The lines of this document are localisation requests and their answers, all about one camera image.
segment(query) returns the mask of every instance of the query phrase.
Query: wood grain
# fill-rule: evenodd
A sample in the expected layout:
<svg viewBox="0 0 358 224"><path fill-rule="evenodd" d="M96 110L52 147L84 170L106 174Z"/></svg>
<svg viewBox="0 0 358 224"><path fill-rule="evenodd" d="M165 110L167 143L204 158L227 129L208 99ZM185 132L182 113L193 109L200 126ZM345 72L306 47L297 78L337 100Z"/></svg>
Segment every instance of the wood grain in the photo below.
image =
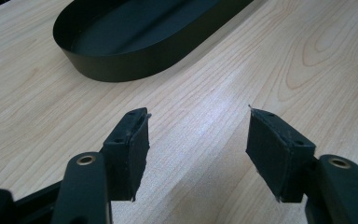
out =
<svg viewBox="0 0 358 224"><path fill-rule="evenodd" d="M181 62L102 83L80 75L52 37L71 1L0 6L0 188L16 199L100 149L146 106L151 149L135 203L115 223L306 223L277 203L245 153L249 107L358 163L358 0L256 0Z"/></svg>

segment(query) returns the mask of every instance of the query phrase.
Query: screw hole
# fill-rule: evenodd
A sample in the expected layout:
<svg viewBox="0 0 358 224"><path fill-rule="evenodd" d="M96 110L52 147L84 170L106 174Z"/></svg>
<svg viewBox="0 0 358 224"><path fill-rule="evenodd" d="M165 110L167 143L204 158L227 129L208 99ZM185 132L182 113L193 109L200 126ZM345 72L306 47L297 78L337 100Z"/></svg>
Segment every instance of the screw hole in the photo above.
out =
<svg viewBox="0 0 358 224"><path fill-rule="evenodd" d="M121 138L115 139L113 141L116 142L116 143L123 143L124 142L124 140L121 139Z"/></svg>
<svg viewBox="0 0 358 224"><path fill-rule="evenodd" d="M75 217L70 224L87 224L89 223L86 217Z"/></svg>
<svg viewBox="0 0 358 224"><path fill-rule="evenodd" d="M344 161L342 159L338 159L338 158L331 158L330 160L328 160L332 165L338 167L338 168L342 168L342 169L350 169L351 165L347 162Z"/></svg>
<svg viewBox="0 0 358 224"><path fill-rule="evenodd" d="M77 164L79 165L89 165L95 161L95 157L93 156L84 156L77 160Z"/></svg>
<svg viewBox="0 0 358 224"><path fill-rule="evenodd" d="M303 141L298 141L298 140L297 140L297 141L295 141L295 143L298 144L298 145L304 146L304 142L303 142Z"/></svg>

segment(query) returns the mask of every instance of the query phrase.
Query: light wood surface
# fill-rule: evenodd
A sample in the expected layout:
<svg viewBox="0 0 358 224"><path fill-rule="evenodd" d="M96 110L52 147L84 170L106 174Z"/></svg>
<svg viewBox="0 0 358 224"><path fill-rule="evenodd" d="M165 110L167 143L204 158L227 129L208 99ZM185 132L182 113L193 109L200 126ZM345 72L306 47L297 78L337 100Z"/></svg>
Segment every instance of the light wood surface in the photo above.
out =
<svg viewBox="0 0 358 224"><path fill-rule="evenodd" d="M61 180L143 106L145 175L135 203L113 203L115 223L306 223L304 203L277 203L245 153L248 105L317 157L358 163L358 0L256 0L175 66L118 84L83 77L54 42L70 2L0 6L0 188L15 199Z"/></svg>

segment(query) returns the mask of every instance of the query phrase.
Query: wooden table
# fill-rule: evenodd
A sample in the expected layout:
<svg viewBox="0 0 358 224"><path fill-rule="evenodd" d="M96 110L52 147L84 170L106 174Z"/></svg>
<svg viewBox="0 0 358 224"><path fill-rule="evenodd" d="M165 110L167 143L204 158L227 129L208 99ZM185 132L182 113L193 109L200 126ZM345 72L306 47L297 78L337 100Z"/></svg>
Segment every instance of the wooden table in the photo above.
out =
<svg viewBox="0 0 358 224"><path fill-rule="evenodd" d="M82 76L56 45L70 2L0 6L0 188L16 200L143 106L145 175L135 203L112 204L115 223L306 223L245 153L248 105L289 122L317 157L358 163L358 0L256 0L181 62L125 83Z"/></svg>

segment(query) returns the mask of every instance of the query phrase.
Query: black container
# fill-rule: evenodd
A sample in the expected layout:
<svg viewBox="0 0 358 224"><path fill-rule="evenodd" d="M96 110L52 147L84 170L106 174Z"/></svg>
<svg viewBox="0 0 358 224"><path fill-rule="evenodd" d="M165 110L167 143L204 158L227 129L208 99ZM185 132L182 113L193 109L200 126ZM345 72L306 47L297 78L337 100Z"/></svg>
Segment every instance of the black container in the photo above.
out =
<svg viewBox="0 0 358 224"><path fill-rule="evenodd" d="M75 0L53 35L86 77L131 81L174 65L251 2Z"/></svg>

